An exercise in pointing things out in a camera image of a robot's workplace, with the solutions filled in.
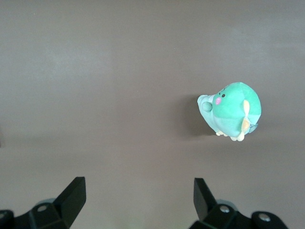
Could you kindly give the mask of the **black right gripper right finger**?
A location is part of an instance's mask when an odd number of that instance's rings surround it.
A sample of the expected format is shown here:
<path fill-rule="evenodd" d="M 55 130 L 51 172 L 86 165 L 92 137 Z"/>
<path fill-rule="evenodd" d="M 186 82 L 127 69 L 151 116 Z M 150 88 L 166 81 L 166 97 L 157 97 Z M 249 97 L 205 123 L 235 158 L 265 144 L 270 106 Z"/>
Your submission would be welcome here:
<path fill-rule="evenodd" d="M 286 229 L 285 223 L 275 214 L 253 212 L 248 218 L 228 201 L 216 201 L 203 178 L 195 178 L 193 203 L 199 220 L 192 229 Z"/>

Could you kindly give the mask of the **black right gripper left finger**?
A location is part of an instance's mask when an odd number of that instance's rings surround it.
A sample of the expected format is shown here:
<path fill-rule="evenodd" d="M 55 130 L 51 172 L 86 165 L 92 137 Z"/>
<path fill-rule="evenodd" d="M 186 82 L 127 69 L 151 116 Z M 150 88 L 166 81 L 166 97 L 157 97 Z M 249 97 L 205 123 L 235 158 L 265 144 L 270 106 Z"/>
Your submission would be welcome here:
<path fill-rule="evenodd" d="M 76 177 L 56 198 L 38 202 L 28 212 L 14 216 L 0 211 L 2 229 L 69 229 L 86 202 L 85 177 Z"/>

